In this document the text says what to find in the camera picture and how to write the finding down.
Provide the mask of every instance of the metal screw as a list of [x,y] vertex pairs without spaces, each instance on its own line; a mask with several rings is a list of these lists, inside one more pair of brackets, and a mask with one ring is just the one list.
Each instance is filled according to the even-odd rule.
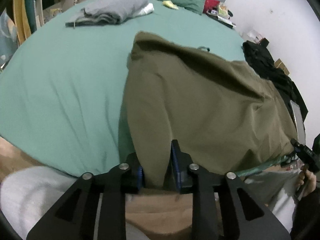
[[82,179],[87,180],[87,179],[91,179],[91,178],[92,178],[92,174],[89,173],[89,172],[87,172],[87,173],[85,173],[85,174],[82,175]]
[[189,168],[190,168],[191,170],[193,170],[193,171],[196,171],[196,170],[199,169],[199,165],[196,164],[196,163],[192,163],[192,164],[189,165]]
[[228,179],[235,179],[236,177],[237,177],[237,175],[234,174],[233,172],[228,172],[228,173],[227,173],[227,178],[228,178]]
[[129,168],[129,164],[128,163],[121,163],[119,165],[119,169],[121,170],[127,170]]

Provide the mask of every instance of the white wall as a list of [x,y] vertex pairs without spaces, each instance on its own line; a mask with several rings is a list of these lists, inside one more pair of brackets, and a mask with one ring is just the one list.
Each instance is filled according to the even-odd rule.
[[320,22],[306,0],[226,0],[237,31],[266,37],[274,60],[282,59],[309,110],[307,145],[320,133]]

